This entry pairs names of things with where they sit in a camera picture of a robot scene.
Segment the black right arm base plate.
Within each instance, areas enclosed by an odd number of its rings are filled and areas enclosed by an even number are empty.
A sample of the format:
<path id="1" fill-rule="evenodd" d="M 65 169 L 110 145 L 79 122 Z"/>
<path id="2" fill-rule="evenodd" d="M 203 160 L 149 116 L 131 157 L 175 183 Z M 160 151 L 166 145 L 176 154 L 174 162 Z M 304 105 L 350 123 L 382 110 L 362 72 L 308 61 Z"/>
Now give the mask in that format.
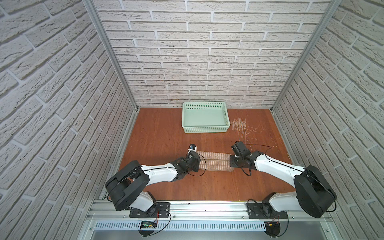
<path id="1" fill-rule="evenodd" d="M 260 219 L 260 220 L 278 220 L 288 219 L 288 213 L 287 212 L 276 212 L 268 203 L 247 203 L 247 212 L 249 215 L 249 219 Z"/>

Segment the pink striped square dishcloth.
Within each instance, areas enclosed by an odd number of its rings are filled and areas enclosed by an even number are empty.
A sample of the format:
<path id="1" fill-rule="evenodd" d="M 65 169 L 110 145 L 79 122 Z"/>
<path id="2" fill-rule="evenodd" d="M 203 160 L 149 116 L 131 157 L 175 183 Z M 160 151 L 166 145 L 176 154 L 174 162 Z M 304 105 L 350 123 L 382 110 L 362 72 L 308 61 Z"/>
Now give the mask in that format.
<path id="1" fill-rule="evenodd" d="M 232 172 L 234 170 L 230 166 L 230 154 L 204 151 L 197 151 L 197 154 L 201 155 L 200 170 L 216 172 Z"/>

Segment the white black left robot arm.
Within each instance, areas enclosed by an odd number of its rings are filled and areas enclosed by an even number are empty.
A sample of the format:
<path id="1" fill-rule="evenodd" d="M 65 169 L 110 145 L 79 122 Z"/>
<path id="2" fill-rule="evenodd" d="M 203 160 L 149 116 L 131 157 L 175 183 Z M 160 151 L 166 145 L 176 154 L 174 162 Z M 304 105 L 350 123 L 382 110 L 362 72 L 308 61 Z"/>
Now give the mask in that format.
<path id="1" fill-rule="evenodd" d="M 105 183 L 105 188 L 116 211 L 133 208 L 147 212 L 155 204 L 155 198 L 144 189 L 162 182 L 175 182 L 190 172 L 198 172 L 201 156 L 189 151 L 186 157 L 159 166 L 141 165 L 132 161 Z"/>

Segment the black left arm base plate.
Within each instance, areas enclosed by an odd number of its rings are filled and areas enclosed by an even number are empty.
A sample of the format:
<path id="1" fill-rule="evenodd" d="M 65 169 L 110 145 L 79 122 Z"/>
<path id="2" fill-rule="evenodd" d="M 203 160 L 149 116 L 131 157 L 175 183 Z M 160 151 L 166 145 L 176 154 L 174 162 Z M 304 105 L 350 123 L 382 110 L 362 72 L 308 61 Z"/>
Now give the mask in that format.
<path id="1" fill-rule="evenodd" d="M 169 217 L 171 203 L 170 202 L 156 202 L 147 211 L 143 212 L 139 209 L 131 208 L 129 217 L 133 219 L 148 219 L 148 218 L 159 218 L 167 219 Z"/>

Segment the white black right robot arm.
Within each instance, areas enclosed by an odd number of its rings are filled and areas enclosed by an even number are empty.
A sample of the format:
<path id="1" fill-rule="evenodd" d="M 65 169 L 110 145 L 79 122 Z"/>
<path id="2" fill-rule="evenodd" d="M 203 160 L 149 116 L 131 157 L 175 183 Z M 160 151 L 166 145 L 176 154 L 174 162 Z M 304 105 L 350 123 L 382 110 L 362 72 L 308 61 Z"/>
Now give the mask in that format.
<path id="1" fill-rule="evenodd" d="M 267 218 L 283 211 L 304 211 L 320 218 L 337 204 L 337 194 L 317 167 L 294 166 L 263 152 L 251 152 L 243 142 L 235 142 L 232 150 L 231 167 L 248 169 L 248 176 L 252 170 L 267 173 L 295 188 L 294 192 L 271 193 L 262 201 L 261 211 Z"/>

